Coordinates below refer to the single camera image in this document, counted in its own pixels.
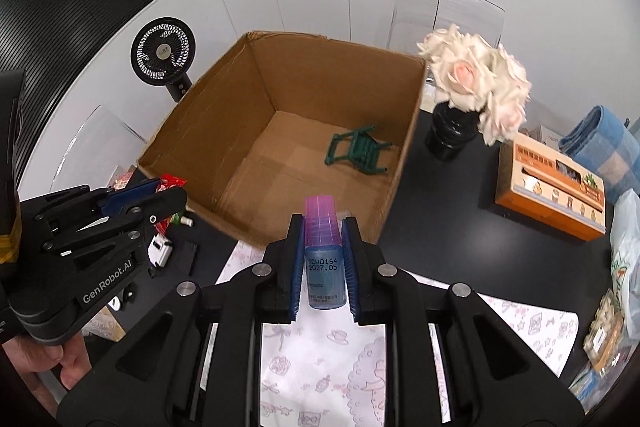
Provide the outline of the person's left hand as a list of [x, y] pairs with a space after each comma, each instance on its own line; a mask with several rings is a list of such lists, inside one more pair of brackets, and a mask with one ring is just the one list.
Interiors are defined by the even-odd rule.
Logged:
[[32, 337], [17, 336], [3, 343], [2, 348], [25, 385], [52, 416], [56, 415], [58, 405], [40, 381], [39, 374], [59, 365], [63, 386], [72, 389], [92, 369], [81, 333], [73, 335], [61, 346], [43, 346]]

